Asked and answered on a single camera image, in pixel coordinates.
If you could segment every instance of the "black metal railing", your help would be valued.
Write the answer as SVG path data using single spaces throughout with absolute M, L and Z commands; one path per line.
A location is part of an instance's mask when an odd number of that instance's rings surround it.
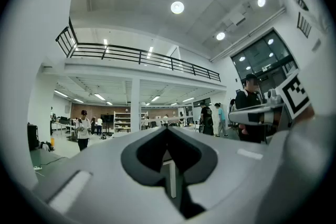
M 69 27 L 75 42 L 72 42 L 71 40 L 68 27 L 63 30 L 60 36 L 56 39 L 67 58 L 100 58 L 101 60 L 123 60 L 135 62 L 139 65 L 152 65 L 172 71 L 185 72 L 194 76 L 200 76 L 220 82 L 219 73 L 194 65 L 193 63 L 169 57 L 167 55 L 124 46 L 78 42 L 70 19 Z M 70 40 L 65 38 L 66 42 L 63 42 L 62 47 L 62 42 L 60 42 L 60 39 L 61 41 L 64 40 L 62 37 L 63 35 L 68 35 Z M 67 47 L 64 49 L 65 45 L 71 45 L 70 49 Z

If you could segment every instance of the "white column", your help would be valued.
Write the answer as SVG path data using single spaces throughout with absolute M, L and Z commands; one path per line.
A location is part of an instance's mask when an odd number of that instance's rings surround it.
M 133 79 L 131 94 L 131 132 L 135 133 L 140 130 L 140 79 Z
M 41 142 L 50 142 L 50 111 L 56 83 L 57 76 L 39 72 L 30 94 L 27 121 L 38 127 Z

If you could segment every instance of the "blue shirt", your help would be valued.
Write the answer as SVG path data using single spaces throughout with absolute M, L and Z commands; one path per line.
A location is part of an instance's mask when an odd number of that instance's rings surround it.
M 219 109 L 218 109 L 218 115 L 220 115 L 220 116 L 222 117 L 222 121 L 225 120 L 225 115 L 224 115 L 224 111 L 223 111 L 222 108 L 219 108 Z

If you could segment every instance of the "man in black shirt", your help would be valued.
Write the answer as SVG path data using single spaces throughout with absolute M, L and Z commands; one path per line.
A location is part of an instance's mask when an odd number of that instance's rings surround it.
M 214 135 L 213 121 L 212 121 L 212 111 L 205 103 L 201 103 L 201 120 L 203 122 L 203 133 L 208 135 Z
M 257 93 L 259 89 L 258 79 L 254 74 L 246 76 L 246 86 L 243 91 L 237 93 L 236 108 L 244 109 L 250 106 L 261 104 L 261 95 Z M 261 143 L 261 138 L 264 137 L 265 128 L 263 126 L 246 126 L 248 134 L 242 133 L 239 129 L 239 138 L 242 141 Z

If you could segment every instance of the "light fixture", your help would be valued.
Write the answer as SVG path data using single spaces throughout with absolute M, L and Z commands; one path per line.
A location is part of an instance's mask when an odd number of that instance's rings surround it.
M 171 10 L 174 14 L 180 14 L 184 11 L 184 5 L 182 2 L 176 1 L 172 4 Z
M 183 102 L 186 102 L 186 101 L 189 101 L 189 100 L 193 100 L 193 99 L 195 99 L 195 97 L 191 97 L 191 98 L 189 98 L 187 100 L 184 100 Z
M 99 94 L 95 93 L 95 96 L 97 96 L 100 100 L 104 100 L 105 101 L 105 99 L 103 97 L 101 97 Z
M 159 98 L 160 98 L 159 96 L 155 96 L 154 99 L 152 100 L 152 102 L 155 102 Z
M 223 32 L 220 32 L 218 35 L 217 35 L 217 40 L 223 40 L 225 38 L 225 33 Z
M 67 95 L 65 95 L 65 94 L 63 94 L 63 93 L 61 93 L 61 92 L 59 92 L 59 91 L 56 91 L 56 90 L 55 90 L 54 92 L 60 94 L 61 96 L 68 97 Z
M 266 0 L 258 0 L 258 6 L 263 7 L 266 3 Z

